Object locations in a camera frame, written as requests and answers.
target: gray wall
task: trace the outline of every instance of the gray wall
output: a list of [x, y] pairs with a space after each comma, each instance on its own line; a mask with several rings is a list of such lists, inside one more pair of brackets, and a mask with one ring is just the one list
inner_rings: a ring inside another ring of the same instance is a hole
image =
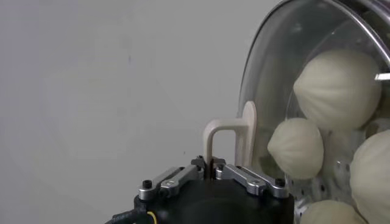
[[104, 223], [201, 154], [277, 1], [1, 0], [0, 223]]

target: steamer basket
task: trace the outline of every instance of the steamer basket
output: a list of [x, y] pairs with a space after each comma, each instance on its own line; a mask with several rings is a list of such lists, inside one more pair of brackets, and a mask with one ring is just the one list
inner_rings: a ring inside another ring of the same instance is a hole
[[286, 178], [296, 199], [296, 223], [307, 206], [332, 199], [354, 206], [349, 186], [355, 150], [371, 135], [390, 129], [390, 82], [383, 81], [381, 102], [366, 125], [354, 131], [321, 130], [324, 164], [316, 178], [293, 180], [276, 165], [267, 144], [285, 119], [305, 117], [293, 84], [313, 57], [330, 49], [353, 49], [371, 55], [381, 72], [389, 72], [390, 7], [380, 1], [283, 1], [265, 19], [252, 43], [239, 97], [254, 101], [257, 129], [252, 167], [274, 178]]

